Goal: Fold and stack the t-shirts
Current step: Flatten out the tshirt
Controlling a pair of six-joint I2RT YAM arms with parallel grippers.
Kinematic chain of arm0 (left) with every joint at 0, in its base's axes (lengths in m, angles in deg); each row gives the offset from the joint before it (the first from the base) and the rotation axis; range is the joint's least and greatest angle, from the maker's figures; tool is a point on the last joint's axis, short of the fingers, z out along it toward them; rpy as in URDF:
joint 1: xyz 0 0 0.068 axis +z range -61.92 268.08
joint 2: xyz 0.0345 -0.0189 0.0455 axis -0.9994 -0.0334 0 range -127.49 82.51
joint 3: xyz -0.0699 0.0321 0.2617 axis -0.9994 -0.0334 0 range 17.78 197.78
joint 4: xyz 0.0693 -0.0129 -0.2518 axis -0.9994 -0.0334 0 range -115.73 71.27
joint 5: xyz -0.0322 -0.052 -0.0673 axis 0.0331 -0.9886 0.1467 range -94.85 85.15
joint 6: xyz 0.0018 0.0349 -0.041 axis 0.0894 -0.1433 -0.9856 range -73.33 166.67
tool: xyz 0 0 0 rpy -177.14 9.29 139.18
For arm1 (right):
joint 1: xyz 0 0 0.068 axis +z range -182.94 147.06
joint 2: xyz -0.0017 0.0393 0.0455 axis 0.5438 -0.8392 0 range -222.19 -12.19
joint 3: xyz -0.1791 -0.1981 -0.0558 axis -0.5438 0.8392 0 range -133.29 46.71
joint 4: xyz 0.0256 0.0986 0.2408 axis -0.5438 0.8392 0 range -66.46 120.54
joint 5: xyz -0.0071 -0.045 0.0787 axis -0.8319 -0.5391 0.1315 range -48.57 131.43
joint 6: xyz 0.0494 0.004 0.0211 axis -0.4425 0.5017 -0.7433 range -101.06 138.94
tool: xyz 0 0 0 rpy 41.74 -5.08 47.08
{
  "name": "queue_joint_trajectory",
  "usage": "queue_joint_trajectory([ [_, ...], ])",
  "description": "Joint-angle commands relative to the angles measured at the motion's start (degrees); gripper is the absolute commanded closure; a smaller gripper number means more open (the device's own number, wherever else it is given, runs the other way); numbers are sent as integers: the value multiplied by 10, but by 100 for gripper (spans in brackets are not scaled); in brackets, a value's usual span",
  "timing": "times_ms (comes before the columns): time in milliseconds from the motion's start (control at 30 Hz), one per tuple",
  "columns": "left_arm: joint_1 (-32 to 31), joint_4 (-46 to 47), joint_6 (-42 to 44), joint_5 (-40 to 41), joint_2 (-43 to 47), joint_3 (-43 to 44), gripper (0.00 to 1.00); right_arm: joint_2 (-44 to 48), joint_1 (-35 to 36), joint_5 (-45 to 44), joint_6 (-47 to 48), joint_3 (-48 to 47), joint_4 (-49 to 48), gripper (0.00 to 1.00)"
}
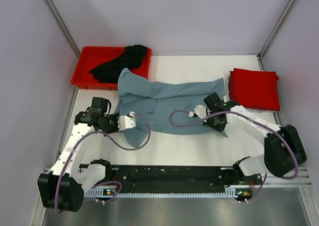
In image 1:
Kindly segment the blue grey t shirt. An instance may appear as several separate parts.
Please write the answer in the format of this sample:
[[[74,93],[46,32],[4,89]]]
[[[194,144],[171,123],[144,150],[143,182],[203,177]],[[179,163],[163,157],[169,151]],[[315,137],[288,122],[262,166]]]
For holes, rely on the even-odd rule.
[[[149,130],[175,135],[212,132],[212,128],[197,123],[188,113],[197,105],[203,105],[203,100],[213,93],[224,98],[223,78],[174,85],[150,82],[125,68],[118,78],[119,101],[115,112],[138,114],[137,126],[124,131],[128,144],[137,148],[147,138]]]

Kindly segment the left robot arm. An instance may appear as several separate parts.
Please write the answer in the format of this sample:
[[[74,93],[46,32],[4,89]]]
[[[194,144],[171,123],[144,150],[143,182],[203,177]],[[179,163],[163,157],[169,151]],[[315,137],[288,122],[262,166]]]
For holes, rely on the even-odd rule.
[[[80,164],[88,149],[84,142],[97,133],[118,131],[118,114],[110,114],[108,99],[94,97],[91,106],[79,112],[74,120],[71,135],[57,161],[46,173],[41,173],[37,184],[45,208],[77,212],[85,194],[97,183],[109,184],[113,179],[110,162],[93,160],[83,173]]]

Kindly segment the red t shirt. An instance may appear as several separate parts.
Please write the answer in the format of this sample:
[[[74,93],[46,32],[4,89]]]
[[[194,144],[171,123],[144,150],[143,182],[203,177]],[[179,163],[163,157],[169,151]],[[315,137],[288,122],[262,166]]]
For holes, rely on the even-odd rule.
[[[249,109],[279,111],[278,80],[276,72],[235,68],[229,76],[229,97]]]

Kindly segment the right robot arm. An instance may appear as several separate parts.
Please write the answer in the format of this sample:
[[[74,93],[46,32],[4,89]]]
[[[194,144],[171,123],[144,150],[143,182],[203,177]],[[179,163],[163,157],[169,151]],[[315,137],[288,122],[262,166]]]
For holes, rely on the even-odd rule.
[[[233,166],[233,179],[238,184],[246,183],[251,175],[272,174],[278,178],[294,179],[299,166],[306,162],[307,155],[297,129],[287,124],[281,126],[254,115],[236,101],[224,102],[214,93],[204,99],[204,125],[223,132],[226,125],[235,126],[264,148],[259,156],[246,156]]]

